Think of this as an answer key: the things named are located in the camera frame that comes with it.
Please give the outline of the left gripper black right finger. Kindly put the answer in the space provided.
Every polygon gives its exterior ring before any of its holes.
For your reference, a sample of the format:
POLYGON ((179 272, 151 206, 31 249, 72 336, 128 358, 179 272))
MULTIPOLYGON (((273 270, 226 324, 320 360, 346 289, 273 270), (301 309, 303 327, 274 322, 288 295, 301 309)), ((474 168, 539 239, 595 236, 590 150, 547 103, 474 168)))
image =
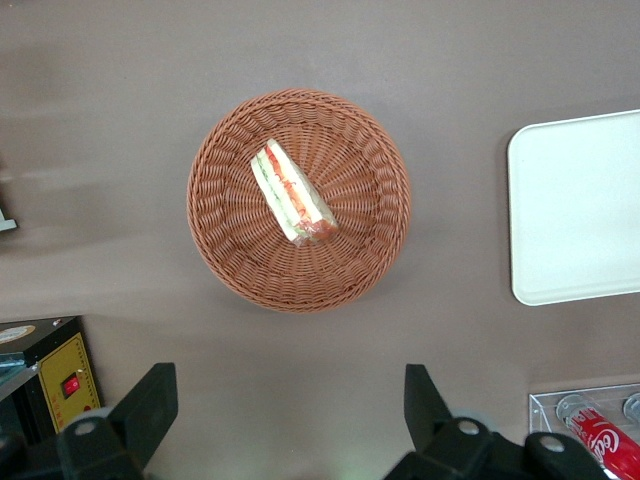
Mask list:
POLYGON ((605 479, 607 474, 576 440, 533 433, 522 445, 482 422, 456 417, 427 369, 405 368, 404 418, 414 450, 388 479, 605 479))

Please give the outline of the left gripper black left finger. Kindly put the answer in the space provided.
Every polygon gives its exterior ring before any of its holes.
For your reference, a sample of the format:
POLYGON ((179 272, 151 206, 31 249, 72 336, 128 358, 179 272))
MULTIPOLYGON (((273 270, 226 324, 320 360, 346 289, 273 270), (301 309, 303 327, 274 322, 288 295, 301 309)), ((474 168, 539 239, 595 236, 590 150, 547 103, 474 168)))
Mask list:
POLYGON ((3 479, 143 479, 178 414, 176 367, 155 364, 106 414, 92 410, 28 446, 1 436, 3 479))

